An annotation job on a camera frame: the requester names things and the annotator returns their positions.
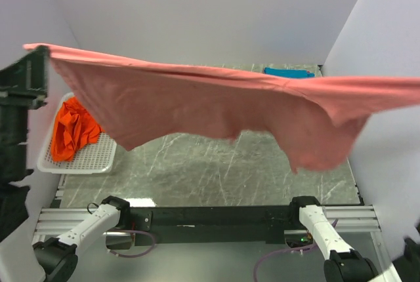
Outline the salmon pink t-shirt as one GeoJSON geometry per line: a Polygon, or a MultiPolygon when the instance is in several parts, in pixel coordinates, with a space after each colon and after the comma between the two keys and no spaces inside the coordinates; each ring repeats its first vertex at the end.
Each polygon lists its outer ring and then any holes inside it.
{"type": "Polygon", "coordinates": [[[48,45],[55,71],[126,150],[174,133],[269,132],[293,172],[340,165],[374,113],[419,103],[416,77],[313,77],[160,64],[48,45]]]}

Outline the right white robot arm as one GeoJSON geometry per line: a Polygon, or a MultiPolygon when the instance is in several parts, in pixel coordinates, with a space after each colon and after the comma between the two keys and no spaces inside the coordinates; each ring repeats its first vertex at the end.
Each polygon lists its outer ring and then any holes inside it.
{"type": "Polygon", "coordinates": [[[327,220],[320,202],[312,196],[294,197],[289,204],[288,221],[297,229],[306,228],[324,256],[326,281],[418,281],[419,244],[404,239],[404,251],[379,273],[337,233],[327,220]]]}

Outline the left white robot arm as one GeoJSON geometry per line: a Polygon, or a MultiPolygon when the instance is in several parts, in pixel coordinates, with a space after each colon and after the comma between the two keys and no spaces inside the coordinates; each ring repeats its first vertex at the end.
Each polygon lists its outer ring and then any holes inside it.
{"type": "Polygon", "coordinates": [[[33,243],[27,230],[30,187],[17,182],[31,175],[26,166],[28,112],[47,97],[49,49],[38,46],[1,70],[1,280],[68,281],[78,256],[103,233],[131,223],[128,202],[109,198],[70,231],[33,243]]]}

